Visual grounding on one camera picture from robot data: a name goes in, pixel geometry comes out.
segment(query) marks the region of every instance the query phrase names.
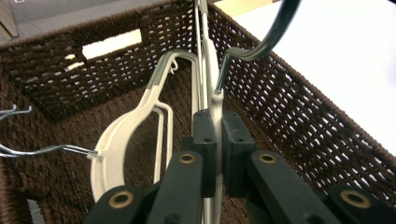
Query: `silver wire hanger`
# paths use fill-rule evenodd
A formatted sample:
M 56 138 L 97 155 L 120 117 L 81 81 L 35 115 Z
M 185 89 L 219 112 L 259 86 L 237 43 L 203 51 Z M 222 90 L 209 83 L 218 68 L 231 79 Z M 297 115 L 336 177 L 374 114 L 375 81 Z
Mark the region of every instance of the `silver wire hanger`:
M 1 120 L 10 117 L 10 116 L 15 116 L 15 115 L 20 115 L 20 114 L 28 114 L 32 111 L 32 107 L 29 106 L 27 110 L 17 110 L 17 106 L 14 105 L 12 106 L 12 109 L 9 110 L 0 110 L 0 122 Z M 96 155 L 97 152 L 94 150 L 90 150 L 84 147 L 76 147 L 72 145 L 59 145 L 59 146 L 49 146 L 49 147 L 43 147 L 37 151 L 18 151 L 11 149 L 9 147 L 4 146 L 3 144 L 0 143 L 0 150 L 5 151 L 6 153 L 0 153 L 0 157 L 4 158 L 21 158 L 21 157 L 30 157 L 30 156 L 37 156 L 37 155 L 42 155 L 46 153 L 51 153 L 53 151 L 57 151 L 60 149 L 64 149 L 67 151 L 73 151 L 77 153 L 82 153 L 82 154 L 90 154 L 90 155 Z

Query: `metal grommet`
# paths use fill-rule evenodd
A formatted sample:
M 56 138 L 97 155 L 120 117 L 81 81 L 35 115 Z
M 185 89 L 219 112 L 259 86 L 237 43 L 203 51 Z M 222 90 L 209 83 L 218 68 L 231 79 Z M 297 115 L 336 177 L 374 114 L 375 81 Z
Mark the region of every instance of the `metal grommet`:
M 271 154 L 267 154 L 267 153 L 262 153 L 259 156 L 259 160 L 265 163 L 275 163 L 276 162 L 276 157 L 274 157 Z
M 182 163 L 189 164 L 195 161 L 195 157 L 191 154 L 183 154 L 178 158 L 178 160 Z
M 352 206 L 359 208 L 369 208 L 371 206 L 370 200 L 353 189 L 344 189 L 341 191 L 341 198 Z
M 128 190 L 123 190 L 113 194 L 108 201 L 108 204 L 112 208 L 119 209 L 129 205 L 133 200 L 134 195 Z

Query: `white surface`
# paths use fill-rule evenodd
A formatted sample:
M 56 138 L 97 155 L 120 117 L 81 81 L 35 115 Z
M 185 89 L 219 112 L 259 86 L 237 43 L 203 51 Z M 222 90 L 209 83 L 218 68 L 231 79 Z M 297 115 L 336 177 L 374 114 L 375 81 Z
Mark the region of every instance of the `white surface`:
M 234 17 L 263 39 L 280 2 Z M 274 52 L 396 155 L 396 5 L 303 0 Z

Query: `brown wicker basket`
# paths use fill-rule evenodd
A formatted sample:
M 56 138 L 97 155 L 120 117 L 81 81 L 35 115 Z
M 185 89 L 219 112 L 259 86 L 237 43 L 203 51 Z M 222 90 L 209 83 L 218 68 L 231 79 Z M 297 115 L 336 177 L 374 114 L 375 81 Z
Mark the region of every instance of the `brown wicker basket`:
M 0 109 L 33 107 L 1 123 L 0 142 L 19 150 L 71 144 L 94 148 L 114 119 L 134 109 L 158 59 L 169 49 L 195 52 L 192 1 L 167 1 L 0 47 Z M 258 40 L 210 5 L 210 36 L 219 61 L 230 46 Z M 84 45 L 140 29 L 143 42 L 87 60 Z M 75 54 L 73 60 L 65 60 Z M 84 65 L 68 71 L 77 62 Z M 175 110 L 174 149 L 191 129 L 190 67 L 181 62 L 163 88 Z M 347 183 L 396 204 L 396 161 L 369 134 L 274 53 L 253 63 L 233 60 L 225 107 L 241 115 L 262 149 L 283 155 L 315 190 Z M 156 118 L 134 135 L 124 164 L 128 184 L 152 178 Z M 26 199 L 47 223 L 81 223 L 93 206 L 90 161 L 58 151 L 0 158 L 0 222 L 32 223 Z M 222 223 L 247 223 L 242 200 L 223 200 Z

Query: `wire hanger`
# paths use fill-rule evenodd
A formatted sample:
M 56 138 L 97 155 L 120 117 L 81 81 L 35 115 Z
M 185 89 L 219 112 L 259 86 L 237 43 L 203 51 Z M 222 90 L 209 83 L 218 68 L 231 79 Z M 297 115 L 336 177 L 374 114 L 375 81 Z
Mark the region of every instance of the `wire hanger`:
M 184 58 L 191 61 L 192 65 L 192 82 L 193 87 L 196 86 L 196 79 L 198 77 L 198 58 L 196 55 L 182 49 L 174 49 L 166 52 L 158 61 L 148 86 L 143 94 L 137 108 L 128 112 L 111 123 L 100 137 L 95 150 L 99 157 L 92 157 L 91 166 L 91 185 L 94 199 L 97 201 L 109 189 L 116 186 L 125 185 L 123 178 L 123 163 L 127 145 L 130 137 L 134 134 L 136 128 L 142 123 L 155 108 L 161 108 L 168 113 L 167 125 L 167 142 L 166 142 L 166 164 L 172 157 L 172 143 L 173 143 L 173 110 L 172 108 L 159 101 L 160 93 L 163 89 L 163 84 L 167 78 L 167 74 L 171 69 L 171 64 L 175 62 L 176 58 Z M 193 104 L 197 104 L 198 95 L 193 94 Z M 158 135 L 162 135 L 162 129 L 159 128 Z M 156 167 L 161 167 L 162 143 L 157 142 L 156 152 Z
M 29 106 L 29 108 L 27 110 L 17 110 L 17 106 L 14 105 L 12 107 L 12 109 L 0 111 L 0 115 L 1 115 L 0 121 L 7 117 L 10 117 L 10 116 L 28 114 L 31 111 L 32 111 L 31 106 Z M 0 144 L 0 149 L 6 152 L 6 153 L 0 153 L 0 157 L 4 157 L 4 158 L 20 158 L 20 157 L 37 156 L 37 155 L 42 155 L 42 154 L 46 154 L 46 153 L 51 153 L 51 152 L 59 150 L 59 149 L 64 149 L 64 150 L 87 154 L 87 155 L 88 154 L 90 154 L 90 155 L 97 154 L 96 151 L 89 150 L 89 149 L 83 148 L 83 147 L 76 147 L 76 146 L 72 146 L 72 145 L 49 146 L 49 147 L 41 148 L 37 151 L 18 151 L 18 150 L 14 150 L 9 147 L 6 147 L 3 144 Z

